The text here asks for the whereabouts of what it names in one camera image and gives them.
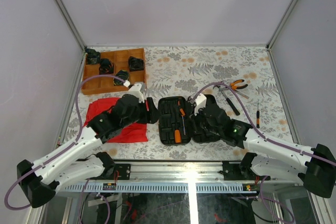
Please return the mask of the black plastic tool case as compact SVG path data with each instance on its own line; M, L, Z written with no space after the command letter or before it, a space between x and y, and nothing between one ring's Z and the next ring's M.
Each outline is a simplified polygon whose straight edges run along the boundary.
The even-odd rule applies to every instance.
M178 110L177 101L180 100L185 112L186 135L183 134L183 124L181 114ZM159 136L160 141L166 146L185 145L193 140L196 143L212 143L220 140L220 137L210 132L206 132L200 127L200 122L194 115L194 108L188 99L182 96L161 98L158 102ZM181 133L181 143L176 144L174 131Z

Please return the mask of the red cloth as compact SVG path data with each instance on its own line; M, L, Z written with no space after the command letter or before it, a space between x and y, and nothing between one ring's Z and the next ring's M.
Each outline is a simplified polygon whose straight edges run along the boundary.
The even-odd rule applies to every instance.
M84 126L87 126L89 121L91 121L95 116L100 114L103 111L110 110L120 98L110 97L110 98L101 98L96 101L93 101L89 104L86 120ZM121 134L109 139L108 143L140 143L147 142L148 138L146 136L147 125L133 123L121 131Z

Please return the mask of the black orange grip screwdriver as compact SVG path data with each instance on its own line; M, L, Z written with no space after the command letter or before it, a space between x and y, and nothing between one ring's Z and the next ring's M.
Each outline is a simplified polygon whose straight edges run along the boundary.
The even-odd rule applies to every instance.
M183 124L183 134L186 135L186 126L185 126L185 112L182 108L182 104L181 104L181 101L178 100L177 101L177 105L178 105L178 108L179 108L179 112L181 114L181 118L182 118L182 124Z

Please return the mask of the large orange handle screwdriver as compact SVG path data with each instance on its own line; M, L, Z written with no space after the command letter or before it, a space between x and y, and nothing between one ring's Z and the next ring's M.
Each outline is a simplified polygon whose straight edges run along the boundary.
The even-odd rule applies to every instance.
M181 143L181 133L179 130L174 131L174 140L176 144Z

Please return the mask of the thin screwdriver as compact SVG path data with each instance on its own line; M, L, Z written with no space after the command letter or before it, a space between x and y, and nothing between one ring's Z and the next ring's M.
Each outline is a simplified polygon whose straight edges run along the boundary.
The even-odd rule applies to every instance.
M259 109L260 102L257 103L257 112L256 112L256 128L260 128L260 109Z

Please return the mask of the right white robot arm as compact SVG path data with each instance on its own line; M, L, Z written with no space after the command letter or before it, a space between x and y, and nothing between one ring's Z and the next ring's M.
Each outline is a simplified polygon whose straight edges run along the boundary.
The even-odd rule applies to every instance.
M328 147L316 147L272 140L249 123L231 119L217 104L196 102L194 114L201 128L217 135L232 147L247 149L240 175L281 178L304 186L322 198L330 198L335 184L335 157Z

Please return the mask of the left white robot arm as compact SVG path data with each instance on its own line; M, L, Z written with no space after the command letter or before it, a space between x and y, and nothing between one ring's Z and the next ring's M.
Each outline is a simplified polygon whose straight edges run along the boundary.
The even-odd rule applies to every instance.
M115 163L106 152L98 152L83 161L79 160L80 156L119 136L127 126L154 124L159 116L151 97L139 102L136 96L125 94L110 109L93 117L79 138L34 162L21 161L17 165L17 175L29 205L32 208L43 206L65 187L85 179L111 178Z

